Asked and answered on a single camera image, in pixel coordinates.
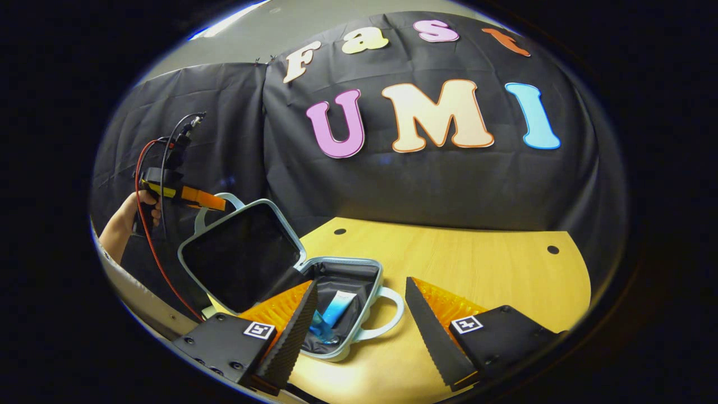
suitcase lid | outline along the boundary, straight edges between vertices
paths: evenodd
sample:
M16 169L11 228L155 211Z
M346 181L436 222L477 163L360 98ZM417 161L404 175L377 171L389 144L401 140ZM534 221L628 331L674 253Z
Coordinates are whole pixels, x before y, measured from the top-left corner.
M265 300L278 280L301 272L307 251L274 202L245 205L231 193L215 196L230 201L235 211L207 225L208 209L201 208L195 233L177 256L208 295L238 315Z

wire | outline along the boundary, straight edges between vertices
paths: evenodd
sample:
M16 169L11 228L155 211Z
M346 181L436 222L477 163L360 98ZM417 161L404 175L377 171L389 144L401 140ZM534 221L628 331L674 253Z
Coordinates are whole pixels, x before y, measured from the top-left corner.
M164 268L162 268L162 265L159 263L159 258L157 257L157 252L154 250L154 245L152 244L152 239L149 236L149 227L147 227L147 220L144 217L144 212L142 211L141 202L139 200L139 171L142 164L142 161L144 160L144 155L147 150L149 150L153 144L159 142L158 139L152 140L150 143L147 143L142 149L142 151L139 154L139 159L137 160L137 169L135 170L135 195L137 196L137 209L139 212L140 219L142 219L142 226L144 226L144 233L147 237L147 243L149 244L149 248L152 251L152 255L154 256L154 261L157 263L157 267L159 268L159 271L162 273L162 277L164 277L164 280L167 281L167 284L169 285L169 288L172 289L172 292L174 292L174 295L177 296L179 301L181 301L185 307L187 307L192 314L194 314L199 320L200 323L202 323L205 319L202 318L197 312L190 307L189 304L185 301L185 299L180 296L180 294L177 292L176 289L174 289L174 286L172 286L172 283L169 281L169 278L167 277L167 274L164 273Z
M169 235L167 233L167 221L164 220L164 162L167 161L167 150L169 150L169 145L172 143L172 137L177 131L177 128L180 127L180 124L184 122L185 119L194 115L199 115L199 113L195 112L193 114L189 114L177 122L172 132L169 133L169 139L167 140L167 144L164 146L164 153L162 153L162 166L160 167L159 173L159 205L162 207L160 212L160 217L162 218L162 231L164 232L164 239L167 240L167 242L169 242Z

red cable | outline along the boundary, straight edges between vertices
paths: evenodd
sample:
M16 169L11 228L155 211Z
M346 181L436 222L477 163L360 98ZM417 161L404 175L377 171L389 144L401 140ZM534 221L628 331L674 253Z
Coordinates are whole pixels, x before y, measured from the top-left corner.
M162 265L159 263L159 258L157 258L157 253L154 251L154 245L152 245L152 240L149 238L149 227L147 227L147 221L145 220L144 213L142 212L141 202L139 200L139 165L140 165L140 162L142 161L142 156L144 155L144 153L155 142L158 142L158 141L153 140L150 143L147 143L145 145L144 149L142 149L142 151L140 152L139 159L137 160L137 169L135 169L135 195L137 196L137 209L139 212L139 216L142 219L142 226L144 226L144 233L147 236L147 243L149 244L150 250L152 250L152 255L154 256L154 261L157 263L157 267L159 268L159 271L162 273L164 280L167 281L167 284L169 285L169 288L172 289L172 292L174 292L174 295L177 296L177 298L185 305L185 307L187 307L192 312L192 314L197 316L197 318L200 320L200 323L201 323L204 321L204 319L202 319L202 316L197 314L197 312L194 311L190 307L190 305L187 304L185 299L183 299L182 296L180 296L180 294L177 292L177 290L174 289L174 286L172 286L172 283L169 281L167 274L164 273L164 269L162 268Z

pink letter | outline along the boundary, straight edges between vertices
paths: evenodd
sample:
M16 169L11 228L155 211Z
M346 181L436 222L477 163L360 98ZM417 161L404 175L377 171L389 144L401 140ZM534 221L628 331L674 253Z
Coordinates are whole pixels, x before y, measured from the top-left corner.
M332 136L332 129L329 128L329 119L327 118L328 102L322 101L307 109L307 116L312 121L317 143L327 156L351 157L357 154L364 145L364 124L359 114L359 105L357 105L360 96L361 92L355 89L339 94L334 100L344 108L344 117L349 128L349 137L344 142L337 142Z
M448 28L449 25L438 19L414 22L414 29L421 32L419 37L427 42L451 42L459 39L459 34Z

gray wall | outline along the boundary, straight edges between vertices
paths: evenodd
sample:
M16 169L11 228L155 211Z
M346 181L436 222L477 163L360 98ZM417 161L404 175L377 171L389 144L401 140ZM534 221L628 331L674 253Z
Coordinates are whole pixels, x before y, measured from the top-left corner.
M214 37L199 37L180 44L151 67L140 83L194 65L254 62L256 58L261 58L260 63L266 63L270 55L290 50L304 38L343 22L402 11L457 14L502 27L474 10L448 0L270 0Z

